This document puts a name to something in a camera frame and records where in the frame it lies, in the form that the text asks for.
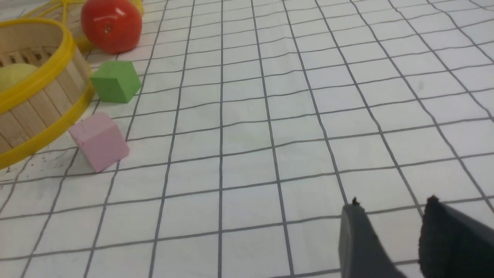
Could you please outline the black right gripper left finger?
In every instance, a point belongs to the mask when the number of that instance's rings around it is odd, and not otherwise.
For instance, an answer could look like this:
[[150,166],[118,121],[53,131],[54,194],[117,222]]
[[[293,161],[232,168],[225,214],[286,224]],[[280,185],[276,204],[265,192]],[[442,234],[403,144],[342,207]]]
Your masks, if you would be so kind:
[[343,278],[405,277],[388,257],[356,197],[342,207],[338,254]]

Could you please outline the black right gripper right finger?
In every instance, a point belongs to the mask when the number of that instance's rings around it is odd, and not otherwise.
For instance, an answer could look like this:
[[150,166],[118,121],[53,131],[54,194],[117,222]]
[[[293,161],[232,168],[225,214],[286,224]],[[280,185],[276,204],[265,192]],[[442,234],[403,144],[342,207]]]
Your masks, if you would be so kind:
[[422,218],[418,254],[425,278],[492,278],[494,231],[431,196]]

